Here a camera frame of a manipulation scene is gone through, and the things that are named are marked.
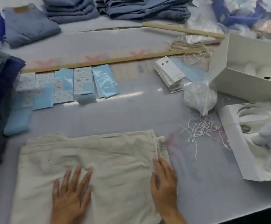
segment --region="cotton thread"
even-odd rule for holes
[[[220,124],[219,122],[213,121],[212,120],[212,115],[208,115],[208,116],[202,116],[200,115],[199,118],[195,118],[195,119],[190,119],[188,121],[188,126],[186,128],[184,128],[182,125],[180,125],[183,130],[179,133],[182,134],[183,131],[187,131],[190,134],[190,138],[188,139],[188,142],[195,142],[195,146],[196,146],[196,150],[195,150],[195,158],[197,159],[197,141],[196,138],[200,137],[202,135],[208,135],[209,137],[215,139],[214,137],[212,137],[210,135],[211,132],[213,131],[217,131],[222,124]],[[195,125],[193,127],[190,126],[191,121],[195,121]],[[227,145],[225,145],[225,143],[223,142],[223,136],[222,133],[225,133],[224,131],[219,131],[218,132],[222,142],[218,141],[219,143],[223,144],[223,146],[225,146],[228,150],[231,150],[231,148],[228,148]]]

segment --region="table surface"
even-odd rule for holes
[[[151,65],[151,61],[137,63]],[[157,135],[165,136],[178,176],[178,207],[189,224],[220,223],[271,207],[271,182],[244,180],[233,152],[218,141],[206,135],[197,138],[195,158],[195,144],[188,142],[189,134],[179,133],[180,124],[186,126],[199,113],[185,106],[183,92],[171,94],[151,67],[137,75],[114,75],[119,95],[96,98],[86,105],[72,102],[34,111],[31,130],[8,141],[0,165],[0,224],[9,223],[20,148],[30,138],[60,131],[81,137],[154,129]],[[240,102],[236,98],[224,101]]]

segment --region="wooden stick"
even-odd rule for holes
[[[89,66],[102,65],[102,64],[114,64],[114,63],[144,60],[144,59],[150,59],[150,58],[156,58],[156,57],[197,53],[197,52],[201,52],[201,51],[203,51],[203,48],[194,48],[194,49],[188,48],[188,49],[182,49],[182,50],[171,50],[171,51],[167,51],[167,52],[152,53],[152,54],[141,55],[141,56],[113,58],[113,59],[107,59],[107,60],[95,61],[95,62],[83,62],[83,63],[78,63],[78,64],[65,64],[65,65],[59,65],[59,66],[54,66],[54,67],[44,67],[44,68],[30,68],[30,69],[24,68],[24,69],[22,69],[22,73],[58,71],[61,68],[78,68],[78,67],[89,67]]]
[[[159,28],[159,29],[164,29],[164,30],[170,30],[170,31],[179,31],[179,32],[184,32],[184,33],[188,33],[188,34],[210,36],[210,37],[215,37],[215,38],[225,38],[225,35],[220,34],[220,33],[200,31],[200,30],[194,30],[194,29],[189,29],[189,28],[182,28],[182,27],[178,27],[178,26],[162,25],[162,24],[158,24],[158,23],[143,22],[143,26]]]

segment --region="open box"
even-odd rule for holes
[[[253,107],[257,116],[243,115]],[[259,130],[271,123],[271,102],[226,105],[218,111],[221,123],[235,155],[242,177],[253,181],[271,181],[271,170],[265,168],[271,150],[251,141]],[[250,131],[243,133],[244,127]]]
[[[219,92],[248,100],[271,101],[271,72],[250,75],[244,66],[271,66],[271,43],[229,34],[212,54],[208,78]]]

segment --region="white table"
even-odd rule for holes
[[[15,4],[27,3],[18,0]],[[153,33],[146,29],[62,34],[9,51],[24,59],[31,53],[26,57],[29,60],[25,59],[29,62],[33,56],[40,58],[44,55],[45,47],[52,56],[56,52],[70,55],[76,50],[78,54],[82,54],[83,50],[93,53],[105,49],[113,51],[114,47],[118,47],[120,52],[125,43],[132,44],[130,48],[139,45],[163,46],[178,35],[164,31]],[[76,47],[80,45],[74,46],[75,38],[82,39],[83,36],[87,37],[86,44],[78,49]],[[93,39],[100,36],[105,39],[99,45],[93,45]],[[62,46],[63,39],[69,43]],[[31,130],[8,141],[4,162],[0,165],[0,224],[9,223],[20,148],[27,139],[59,131],[69,137],[80,137],[154,129],[157,135],[165,136],[171,163],[178,176],[178,207],[189,224],[220,223],[271,207],[271,182],[243,180],[233,152],[218,141],[208,136],[198,138],[195,158],[195,144],[188,142],[188,134],[179,135],[182,130],[179,124],[186,126],[188,120],[197,117],[198,113],[183,104],[183,92],[169,92],[152,64],[153,61],[140,61],[113,66],[121,90],[113,98],[96,99],[86,105],[77,102],[60,104],[33,112]],[[142,73],[136,71],[138,65],[144,66]],[[238,101],[232,98],[228,102],[225,100],[225,104]]]

